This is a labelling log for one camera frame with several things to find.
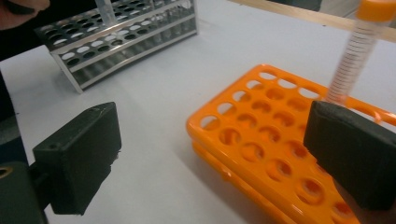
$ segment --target orange test tube rack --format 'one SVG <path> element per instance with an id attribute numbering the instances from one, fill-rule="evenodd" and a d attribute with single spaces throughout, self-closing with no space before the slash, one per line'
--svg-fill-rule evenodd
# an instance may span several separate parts
<path id="1" fill-rule="evenodd" d="M 187 121 L 195 152 L 279 223 L 359 223 L 332 177 L 303 145 L 313 100 L 327 88 L 261 64 Z M 396 125 L 396 116 L 349 98 L 346 107 Z"/>

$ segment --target test tube rack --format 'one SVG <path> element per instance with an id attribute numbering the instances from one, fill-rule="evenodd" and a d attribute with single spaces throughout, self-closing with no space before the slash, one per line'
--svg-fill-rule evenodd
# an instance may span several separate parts
<path id="1" fill-rule="evenodd" d="M 99 10 L 35 29 L 76 91 L 188 36 L 198 34 L 193 0 L 120 0 L 107 27 Z"/>
<path id="2" fill-rule="evenodd" d="M 327 91 L 257 65 L 190 116 L 193 149 L 277 223 L 358 224 L 303 144 L 310 105 Z M 392 113 L 351 97 L 346 108 L 396 130 Z"/>

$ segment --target metal test tube rack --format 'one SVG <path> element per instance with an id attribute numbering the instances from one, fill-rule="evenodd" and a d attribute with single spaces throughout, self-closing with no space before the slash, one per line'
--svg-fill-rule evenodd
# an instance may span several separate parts
<path id="1" fill-rule="evenodd" d="M 98 8 L 35 32 L 67 75 L 83 90 L 124 65 L 196 35 L 194 0 L 120 0 L 117 23 L 104 25 Z"/>

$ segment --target white table surface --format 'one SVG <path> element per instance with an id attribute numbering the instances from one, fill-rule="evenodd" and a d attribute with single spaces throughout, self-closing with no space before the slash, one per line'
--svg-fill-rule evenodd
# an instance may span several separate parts
<path id="1" fill-rule="evenodd" d="M 200 34 L 77 94 L 45 47 L 0 63 L 30 162 L 32 148 L 88 107 L 116 102 L 122 149 L 86 214 L 50 223 L 273 223 L 199 159 L 190 114 L 259 63 L 328 85 L 348 32 L 198 0 Z M 378 41 L 352 95 L 396 112 L 396 44 Z"/>

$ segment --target white surface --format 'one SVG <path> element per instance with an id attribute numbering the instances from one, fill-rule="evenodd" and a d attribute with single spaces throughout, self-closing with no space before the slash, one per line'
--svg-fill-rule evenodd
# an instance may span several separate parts
<path id="1" fill-rule="evenodd" d="M 0 63 L 31 149 L 86 108 L 114 101 L 122 149 L 86 214 L 51 223 L 272 223 L 192 151 L 190 114 L 258 63 L 327 85 L 348 33 L 198 0 L 200 34 L 77 94 L 44 47 Z M 396 111 L 396 44 L 379 41 L 353 95 Z"/>

